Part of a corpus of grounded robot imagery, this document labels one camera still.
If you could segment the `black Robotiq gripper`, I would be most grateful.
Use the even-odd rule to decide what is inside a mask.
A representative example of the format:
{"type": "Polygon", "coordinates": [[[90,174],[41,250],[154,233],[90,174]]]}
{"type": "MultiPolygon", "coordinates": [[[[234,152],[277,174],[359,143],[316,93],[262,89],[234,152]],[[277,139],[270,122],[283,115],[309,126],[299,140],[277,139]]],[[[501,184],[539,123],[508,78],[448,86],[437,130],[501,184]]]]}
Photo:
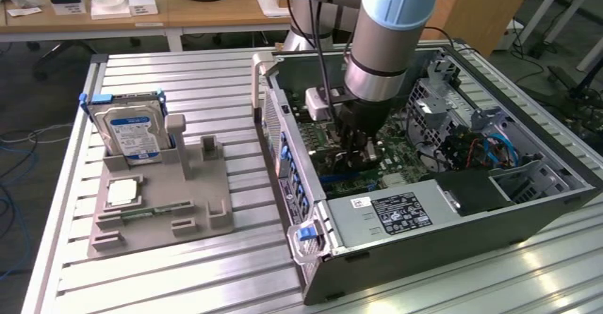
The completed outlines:
{"type": "Polygon", "coordinates": [[[339,136],[341,145],[365,145],[375,142],[383,127],[392,102],[368,102],[361,99],[343,103],[339,112],[339,136]]]}

